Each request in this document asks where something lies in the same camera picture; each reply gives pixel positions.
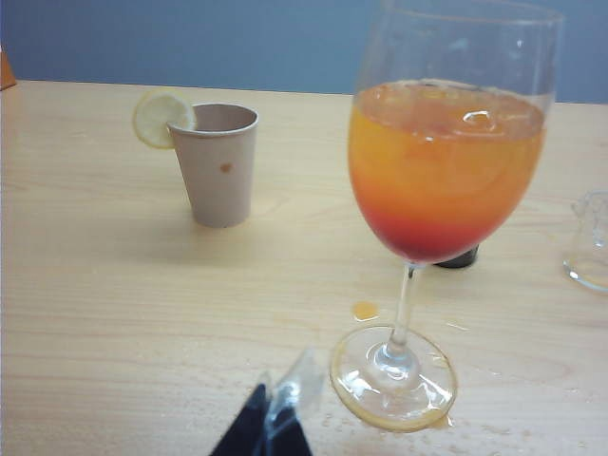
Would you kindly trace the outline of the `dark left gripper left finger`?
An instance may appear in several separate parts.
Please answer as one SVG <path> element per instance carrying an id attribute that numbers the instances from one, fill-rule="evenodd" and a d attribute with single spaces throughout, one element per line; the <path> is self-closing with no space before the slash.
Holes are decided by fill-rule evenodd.
<path id="1" fill-rule="evenodd" d="M 224 432 L 211 455 L 259 455 L 264 422 L 272 400 L 272 378 L 263 372 L 243 403 L 237 417 Z"/>

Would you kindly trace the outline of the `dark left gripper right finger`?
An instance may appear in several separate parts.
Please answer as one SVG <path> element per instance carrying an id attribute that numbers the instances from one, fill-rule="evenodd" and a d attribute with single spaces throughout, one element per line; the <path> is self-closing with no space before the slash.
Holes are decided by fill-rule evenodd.
<path id="1" fill-rule="evenodd" d="M 272 390 L 267 411 L 268 455 L 312 455 L 301 418 L 318 409 L 326 373 L 305 349 Z"/>

